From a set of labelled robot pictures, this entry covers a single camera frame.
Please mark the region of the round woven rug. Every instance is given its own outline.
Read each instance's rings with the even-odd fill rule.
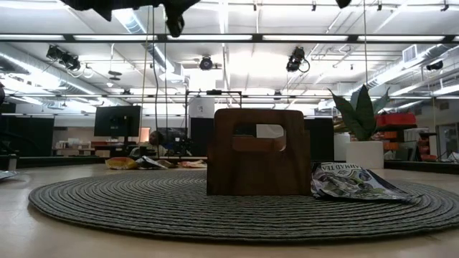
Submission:
[[[459,225],[459,196],[392,182],[423,194],[368,202],[312,196],[207,196],[204,171],[96,176],[33,190],[30,202],[53,218],[153,237],[244,242],[310,242],[434,231]]]

